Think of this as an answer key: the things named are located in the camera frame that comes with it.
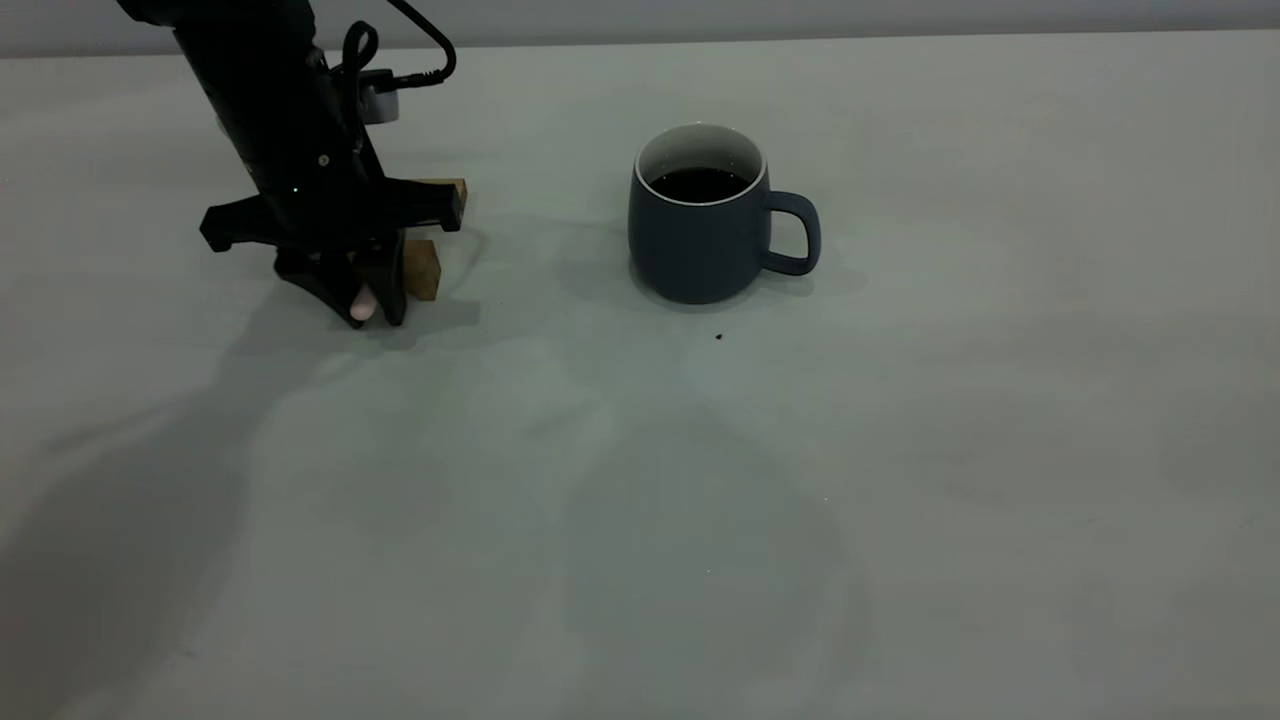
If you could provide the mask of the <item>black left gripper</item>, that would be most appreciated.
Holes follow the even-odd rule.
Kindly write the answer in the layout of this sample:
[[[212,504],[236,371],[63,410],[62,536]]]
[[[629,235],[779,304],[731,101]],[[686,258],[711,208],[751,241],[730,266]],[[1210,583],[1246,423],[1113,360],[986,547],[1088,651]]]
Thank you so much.
[[[326,251],[353,251],[411,227],[461,227],[456,188],[381,169],[358,109],[360,76],[378,51],[371,26],[349,27],[337,69],[312,26],[289,20],[188,23],[175,38],[257,190],[206,211],[200,229],[211,250],[292,249],[276,250],[276,275],[351,324],[352,264]],[[403,325],[403,240],[383,240],[358,252],[361,322],[380,309],[388,324]]]

